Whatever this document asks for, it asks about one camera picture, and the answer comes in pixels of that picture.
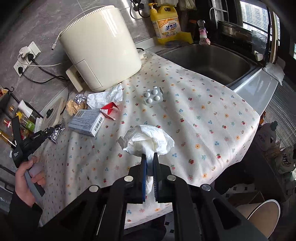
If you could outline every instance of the black sleeve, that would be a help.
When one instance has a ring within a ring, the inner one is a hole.
[[[14,192],[9,207],[8,222],[20,240],[29,240],[38,228],[42,209],[34,203],[29,207]]]

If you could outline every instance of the silver wrapper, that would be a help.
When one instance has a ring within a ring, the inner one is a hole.
[[[58,123],[57,125],[54,126],[54,132],[49,137],[50,141],[52,141],[54,144],[56,144],[59,135],[62,133],[62,131],[64,129],[65,129],[65,121],[63,119],[60,123]]]
[[[83,101],[87,100],[87,97],[84,94],[78,94],[75,97],[76,104],[81,104]]]

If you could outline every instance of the hand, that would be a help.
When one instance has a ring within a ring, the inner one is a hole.
[[[15,192],[19,198],[30,207],[35,203],[35,197],[28,188],[25,172],[27,169],[30,169],[37,160],[37,157],[33,156],[31,160],[22,162],[15,173]],[[32,177],[31,181],[44,186],[45,179],[43,177],[43,172],[39,172],[36,176]]]

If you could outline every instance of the stainless steel sink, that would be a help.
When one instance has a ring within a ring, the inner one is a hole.
[[[229,88],[243,82],[260,68],[254,61],[214,44],[166,48],[156,54]]]

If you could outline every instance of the metal bolt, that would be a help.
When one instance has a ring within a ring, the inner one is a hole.
[[[168,179],[169,181],[175,181],[177,178],[176,178],[176,176],[174,176],[174,175],[168,175],[168,176],[167,176],[167,179]]]
[[[92,186],[89,187],[89,191],[90,191],[90,192],[96,192],[96,191],[98,191],[98,190],[99,190],[99,187],[96,186],[96,185],[92,185]]]
[[[211,186],[209,184],[202,185],[202,190],[209,191],[211,190]]]
[[[124,180],[126,182],[131,182],[133,180],[133,177],[132,176],[126,176],[126,177],[124,177]]]

